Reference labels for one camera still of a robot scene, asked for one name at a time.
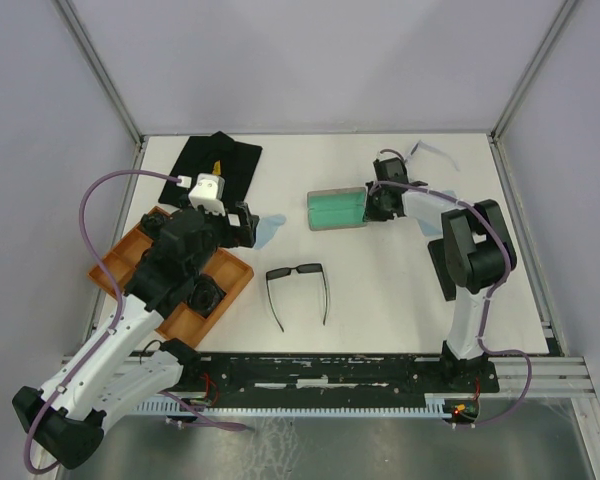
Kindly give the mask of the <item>blue cleaning cloth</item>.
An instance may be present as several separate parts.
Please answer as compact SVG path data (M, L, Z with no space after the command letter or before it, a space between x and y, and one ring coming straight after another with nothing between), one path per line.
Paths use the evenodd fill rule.
M454 198L457 197L456 192L453 190L443 190L442 193L448 196L452 196ZM418 225L420 227L421 233L425 237L439 237L442 235L442 230L440 227L436 227L435 225L431 225L430 223L427 223L422 220L418 221Z

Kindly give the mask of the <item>grey glasses case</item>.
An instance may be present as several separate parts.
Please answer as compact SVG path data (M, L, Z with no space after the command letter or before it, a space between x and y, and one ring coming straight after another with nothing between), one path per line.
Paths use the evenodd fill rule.
M316 232L364 227L366 196L365 187L308 192L309 229Z

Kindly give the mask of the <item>black sunglasses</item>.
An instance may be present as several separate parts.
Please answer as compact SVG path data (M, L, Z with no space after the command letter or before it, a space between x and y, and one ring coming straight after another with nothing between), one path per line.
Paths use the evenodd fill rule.
M322 327L327 327L331 295L327 272L321 263L275 268L265 273L264 280L267 303L282 334L284 320L290 319L293 307L320 314Z

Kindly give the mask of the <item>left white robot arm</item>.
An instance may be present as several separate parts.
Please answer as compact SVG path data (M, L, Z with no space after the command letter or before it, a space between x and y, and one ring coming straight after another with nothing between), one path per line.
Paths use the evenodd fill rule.
M171 214L143 215L137 227L151 244L129 280L115 287L117 305L109 320L42 386L23 386L14 395L25 445L38 444L57 465L75 469L138 403L174 385L195 387L201 366L194 349L177 339L121 379L113 375L142 337L210 282L203 270L218 250L255 245L258 223L245 202L230 208L217 202L212 209L196 203Z

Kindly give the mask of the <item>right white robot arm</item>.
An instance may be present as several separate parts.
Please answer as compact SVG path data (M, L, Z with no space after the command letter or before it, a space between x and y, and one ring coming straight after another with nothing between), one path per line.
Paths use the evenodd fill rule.
M494 200L469 203L410 180L405 159L394 150L381 150L373 167L376 179L366 184L365 221L408 217L441 232L428 251L443 295L455 306L439 379L447 389L461 391L493 354L484 344L491 302L517 265L503 213Z

